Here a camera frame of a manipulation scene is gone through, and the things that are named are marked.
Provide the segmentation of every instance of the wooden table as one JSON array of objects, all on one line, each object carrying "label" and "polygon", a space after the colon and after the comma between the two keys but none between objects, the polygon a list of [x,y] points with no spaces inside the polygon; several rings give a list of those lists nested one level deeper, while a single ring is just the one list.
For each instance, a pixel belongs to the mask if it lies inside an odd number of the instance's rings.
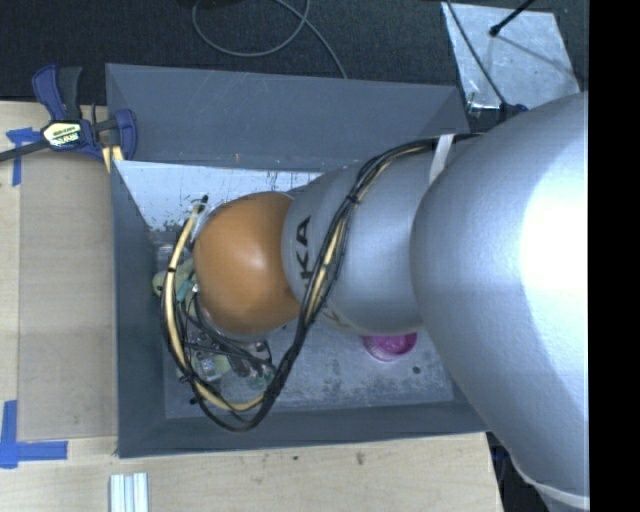
[{"label": "wooden table", "polygon": [[[0,102],[0,151],[12,147],[8,129],[38,129],[43,117],[39,105]],[[0,164],[0,401],[17,397],[18,380],[20,188],[11,186],[12,169]],[[502,511],[484,434],[135,460],[114,455],[116,444],[72,439],[68,460],[0,469],[0,511],[104,511],[109,476],[135,472],[148,474],[152,512]]]}]

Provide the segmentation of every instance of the clamp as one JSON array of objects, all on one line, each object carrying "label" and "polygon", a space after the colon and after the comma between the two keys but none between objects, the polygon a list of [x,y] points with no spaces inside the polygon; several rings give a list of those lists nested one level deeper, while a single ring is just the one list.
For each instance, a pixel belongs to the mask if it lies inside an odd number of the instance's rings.
[{"label": "clamp", "polygon": [[[130,160],[136,151],[137,131],[135,116],[129,109],[118,110],[114,119],[91,124],[82,119],[77,103],[78,79],[81,67],[60,68],[49,64],[40,69],[32,79],[33,91],[38,102],[45,106],[51,121],[40,130],[41,139],[0,153],[0,162],[49,148],[53,151],[72,151],[100,162],[110,169],[111,155]],[[98,133],[118,130],[119,144],[106,146]]]}]

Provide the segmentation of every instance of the gray box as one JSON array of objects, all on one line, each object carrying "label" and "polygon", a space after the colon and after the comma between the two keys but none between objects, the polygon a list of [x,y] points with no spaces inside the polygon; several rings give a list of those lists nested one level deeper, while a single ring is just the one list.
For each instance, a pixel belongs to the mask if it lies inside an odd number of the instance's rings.
[{"label": "gray box", "polygon": [[[468,131],[452,87],[114,65],[107,81],[110,110],[137,116],[140,161],[324,172],[418,138]],[[357,337],[319,325],[259,427],[233,434],[214,425],[189,405],[161,330],[150,283],[159,247],[176,232],[145,220],[142,192],[127,186],[139,164],[123,162],[111,175],[121,457],[486,430],[426,332],[414,351],[385,364]],[[157,179],[149,173],[145,188],[177,172],[155,167]],[[292,330],[271,340],[276,361]]]}]

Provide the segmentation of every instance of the dark floor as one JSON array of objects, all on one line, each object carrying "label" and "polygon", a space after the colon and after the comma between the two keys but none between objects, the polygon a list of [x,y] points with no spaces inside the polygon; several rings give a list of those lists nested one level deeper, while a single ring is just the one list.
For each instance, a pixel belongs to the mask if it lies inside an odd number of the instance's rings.
[{"label": "dark floor", "polygon": [[[304,0],[289,0],[304,10]],[[107,62],[339,77],[327,50],[301,30],[281,52],[259,59],[223,55],[191,25],[194,0],[0,0],[0,99],[32,101],[31,76],[42,66],[84,68],[83,104],[106,104]],[[232,5],[213,7],[212,4]],[[520,0],[465,3],[515,8]],[[297,20],[275,0],[203,0],[200,25],[220,44],[259,51],[286,39]],[[589,79],[589,0],[538,0],[553,12],[581,89]],[[309,20],[329,41],[349,78],[457,85],[457,71],[439,2],[315,0]],[[490,437],[505,510],[544,511],[504,448]]]}]

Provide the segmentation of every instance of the blue tape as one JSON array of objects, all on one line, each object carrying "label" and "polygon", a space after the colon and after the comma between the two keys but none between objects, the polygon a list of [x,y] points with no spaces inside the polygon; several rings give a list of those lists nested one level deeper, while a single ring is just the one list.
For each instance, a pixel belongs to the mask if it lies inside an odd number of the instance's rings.
[{"label": "blue tape", "polygon": [[[9,130],[7,132],[7,137],[15,147],[19,148],[24,144],[38,142],[42,139],[42,135],[40,132],[32,130],[31,128],[19,128],[17,130]],[[11,180],[11,185],[14,187],[20,185],[22,181],[22,160],[20,157],[17,157],[13,161],[13,178]]]},{"label": "blue tape", "polygon": [[68,441],[20,443],[16,441],[18,402],[4,403],[2,437],[0,437],[0,468],[15,469],[19,462],[31,460],[65,460]]}]

